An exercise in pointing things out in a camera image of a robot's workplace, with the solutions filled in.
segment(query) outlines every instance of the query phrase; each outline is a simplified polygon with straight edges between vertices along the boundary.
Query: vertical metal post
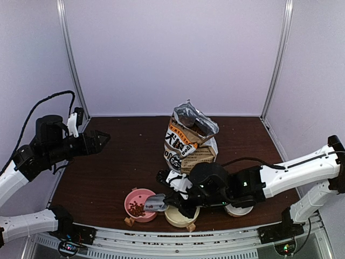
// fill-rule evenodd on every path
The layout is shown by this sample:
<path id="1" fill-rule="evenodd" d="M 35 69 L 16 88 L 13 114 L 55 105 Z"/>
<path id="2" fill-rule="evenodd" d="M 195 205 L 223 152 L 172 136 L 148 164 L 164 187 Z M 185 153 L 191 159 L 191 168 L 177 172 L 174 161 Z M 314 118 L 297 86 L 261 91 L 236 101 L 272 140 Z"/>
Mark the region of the vertical metal post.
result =
<path id="1" fill-rule="evenodd" d="M 80 81 L 79 81 L 79 77 L 78 77 L 78 73 L 77 73 L 77 68 L 75 66 L 75 60 L 74 60 L 73 51 L 72 51 L 70 34 L 68 32 L 68 25 L 67 25 L 64 0 L 57 0 L 57 7 L 58 7 L 60 24 L 61 24 L 61 28 L 62 28 L 63 35 L 64 35 L 65 46 L 66 46 L 67 57 L 68 57 L 68 63 L 69 63 L 69 67 L 70 67 L 70 71 L 71 71 L 71 75 L 72 75 L 72 79 L 73 79 L 73 83 L 74 83 L 74 88 L 75 88 L 77 97 L 79 99 L 80 105 L 84 109 L 85 119 L 88 120 L 90 118 L 90 115 L 89 115 L 89 112 L 87 110 L 85 98 L 82 94 Z"/>
<path id="2" fill-rule="evenodd" d="M 279 42 L 279 47 L 278 47 L 277 58 L 274 64 L 274 70 L 273 70 L 273 74 L 271 78 L 270 88 L 268 90 L 264 109 L 261 114 L 261 119 L 263 121 L 265 120 L 267 116 L 268 109 L 270 107 L 270 104 L 273 98 L 274 90 L 277 85 L 277 81 L 278 81 L 278 77 L 279 77 L 279 73 L 280 73 L 280 69 L 282 65 L 283 55 L 286 49 L 286 44 L 287 44 L 287 40 L 290 33 L 292 11 L 293 11 L 293 0 L 286 0 L 285 13 L 284 13 L 284 18 L 283 18 L 282 27 L 281 27 L 280 42 Z"/>

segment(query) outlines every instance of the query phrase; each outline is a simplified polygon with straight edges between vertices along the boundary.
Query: white panel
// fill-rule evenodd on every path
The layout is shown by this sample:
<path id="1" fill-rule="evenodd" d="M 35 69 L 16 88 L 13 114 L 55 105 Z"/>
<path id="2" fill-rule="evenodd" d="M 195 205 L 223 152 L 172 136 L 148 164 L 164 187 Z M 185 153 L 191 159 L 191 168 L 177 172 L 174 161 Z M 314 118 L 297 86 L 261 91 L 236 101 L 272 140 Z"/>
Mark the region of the white panel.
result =
<path id="1" fill-rule="evenodd" d="M 345 144 L 344 24 L 344 1 L 294 1 L 291 34 L 267 116 L 288 159 L 320 148 L 332 134 Z M 344 195 L 320 212 L 337 258 L 343 258 Z"/>
<path id="2" fill-rule="evenodd" d="M 55 1 L 0 1 L 0 167 L 10 157 L 33 105 L 52 93 L 72 90 L 64 40 Z M 65 122 L 71 96 L 40 105 L 30 119 L 21 144 L 35 134 L 35 121 L 60 114 Z M 58 175 L 44 172 L 0 208 L 1 216 L 44 209 Z M 14 259 L 22 242 L 0 249 L 0 258 Z"/>
<path id="3" fill-rule="evenodd" d="M 285 1 L 65 1 L 91 115 L 259 115 Z"/>

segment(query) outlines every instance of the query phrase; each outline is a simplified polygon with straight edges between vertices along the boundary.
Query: kibble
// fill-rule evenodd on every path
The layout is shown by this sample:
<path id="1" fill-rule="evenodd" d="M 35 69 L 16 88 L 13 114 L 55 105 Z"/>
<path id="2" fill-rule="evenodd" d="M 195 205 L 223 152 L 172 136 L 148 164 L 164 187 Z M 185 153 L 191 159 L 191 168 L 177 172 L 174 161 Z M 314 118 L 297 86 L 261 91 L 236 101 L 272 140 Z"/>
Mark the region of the kibble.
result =
<path id="1" fill-rule="evenodd" d="M 144 212 L 144 204 L 139 204 L 134 201 L 133 203 L 129 204 L 129 213 L 133 216 L 133 217 L 140 217 L 140 216 L 145 216 L 145 212 Z"/>

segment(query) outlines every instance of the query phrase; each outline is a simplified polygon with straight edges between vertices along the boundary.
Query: pink bowl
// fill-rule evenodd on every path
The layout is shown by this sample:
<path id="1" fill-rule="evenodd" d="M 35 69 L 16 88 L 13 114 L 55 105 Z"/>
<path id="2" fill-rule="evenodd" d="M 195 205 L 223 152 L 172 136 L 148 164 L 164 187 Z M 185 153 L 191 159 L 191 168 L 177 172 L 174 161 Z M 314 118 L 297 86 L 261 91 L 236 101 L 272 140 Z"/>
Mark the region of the pink bowl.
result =
<path id="1" fill-rule="evenodd" d="M 130 203 L 136 201 L 138 204 L 145 204 L 147 198 L 155 195 L 154 192 L 148 189 L 137 189 L 129 193 L 125 199 L 125 210 L 129 216 L 135 219 L 136 222 L 149 222 L 157 216 L 157 212 L 145 212 L 145 216 L 134 217 L 129 213 Z"/>

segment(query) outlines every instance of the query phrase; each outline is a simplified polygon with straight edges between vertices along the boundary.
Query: dog food bag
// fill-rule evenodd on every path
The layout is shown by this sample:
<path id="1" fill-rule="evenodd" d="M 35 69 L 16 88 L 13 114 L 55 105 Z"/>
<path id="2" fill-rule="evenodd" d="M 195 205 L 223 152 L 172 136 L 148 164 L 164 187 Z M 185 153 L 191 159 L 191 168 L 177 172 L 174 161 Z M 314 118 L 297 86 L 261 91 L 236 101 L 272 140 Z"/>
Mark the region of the dog food bag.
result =
<path id="1" fill-rule="evenodd" d="M 175 107 L 164 143 L 169 168 L 189 174 L 197 163 L 214 162 L 218 148 L 213 136 L 218 132 L 218 125 L 190 101 Z"/>

